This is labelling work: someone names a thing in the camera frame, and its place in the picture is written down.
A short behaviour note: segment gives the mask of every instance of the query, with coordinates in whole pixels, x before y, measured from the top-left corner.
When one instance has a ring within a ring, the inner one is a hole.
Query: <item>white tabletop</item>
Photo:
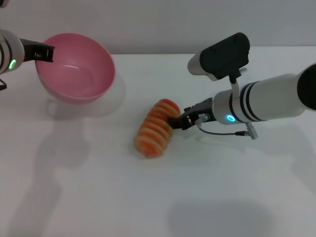
[[[163,157],[140,159],[133,137],[156,101],[183,109],[230,88],[190,75],[190,57],[114,55],[115,86],[83,107],[49,97],[33,62],[2,75],[0,236],[314,237],[316,113],[256,123],[255,141],[179,130]],[[240,83],[298,73],[316,47],[249,59]]]

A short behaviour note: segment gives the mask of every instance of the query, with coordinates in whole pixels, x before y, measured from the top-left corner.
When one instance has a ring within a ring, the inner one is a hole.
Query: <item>pink bowl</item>
[[[86,104],[98,99],[113,85],[115,65],[105,47],[73,33],[55,35],[45,44],[55,46],[53,63],[36,61],[39,79],[57,99]]]

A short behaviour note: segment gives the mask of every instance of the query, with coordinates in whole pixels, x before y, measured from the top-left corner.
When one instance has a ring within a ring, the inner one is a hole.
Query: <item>orange striped object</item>
[[[180,109],[175,103],[168,99],[159,100],[138,130],[134,140],[136,149],[147,158],[160,157],[173,134],[168,119],[179,116]]]

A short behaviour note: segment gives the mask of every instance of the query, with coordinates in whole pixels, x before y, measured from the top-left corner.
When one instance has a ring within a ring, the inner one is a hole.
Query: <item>bowl rim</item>
[[[113,84],[114,84],[114,82],[115,82],[115,80],[116,80],[117,69],[116,69],[116,66],[115,66],[114,59],[113,59],[112,55],[111,55],[110,52],[106,49],[106,47],[103,46],[102,44],[100,44],[98,41],[96,41],[96,40],[94,40],[94,39],[92,39],[92,38],[90,38],[90,37],[88,37],[88,36],[85,36],[85,35],[82,35],[82,34],[78,34],[78,33],[67,33],[67,32],[66,32],[66,33],[56,34],[56,35],[53,35],[53,36],[49,37],[48,39],[46,39],[43,43],[47,43],[47,41],[49,41],[49,40],[52,39],[53,37],[62,36],[62,35],[74,35],[74,36],[79,36],[79,37],[88,38],[89,40],[91,40],[91,41],[97,43],[98,45],[100,45],[100,46],[105,50],[105,52],[107,52],[107,54],[110,56],[111,62],[112,62],[112,64],[113,64],[114,75],[113,75],[112,82],[111,82],[111,84],[108,86],[107,89],[105,89],[105,90],[102,91],[101,93],[99,93],[99,94],[97,94],[97,95],[94,95],[94,96],[90,96],[90,97],[77,97],[77,96],[66,95],[66,94],[64,94],[64,93],[59,92],[58,90],[56,90],[53,86],[51,86],[50,84],[48,84],[45,80],[42,80],[42,79],[41,79],[40,74],[39,74],[38,62],[35,61],[35,67],[36,67],[36,71],[37,71],[37,73],[38,73],[38,77],[39,77],[40,81],[41,81],[43,84],[45,84],[45,86],[47,86],[47,87],[48,87],[50,90],[52,90],[53,92],[55,92],[55,93],[57,93],[57,94],[59,94],[59,95],[61,95],[61,96],[70,98],[70,99],[75,99],[75,100],[93,100],[93,99],[97,99],[97,98],[101,97],[102,95],[104,95],[106,92],[108,92],[108,91],[112,88],[112,86],[113,86]]]

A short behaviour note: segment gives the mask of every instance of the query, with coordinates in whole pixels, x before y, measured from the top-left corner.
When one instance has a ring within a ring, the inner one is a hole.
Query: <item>led light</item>
[[[16,60],[13,59],[13,60],[11,61],[11,63],[10,63],[9,69],[14,68],[15,64],[16,64]]]
[[[235,122],[236,119],[234,118],[234,116],[231,116],[231,115],[227,115],[226,116],[227,120],[230,121],[230,122]]]

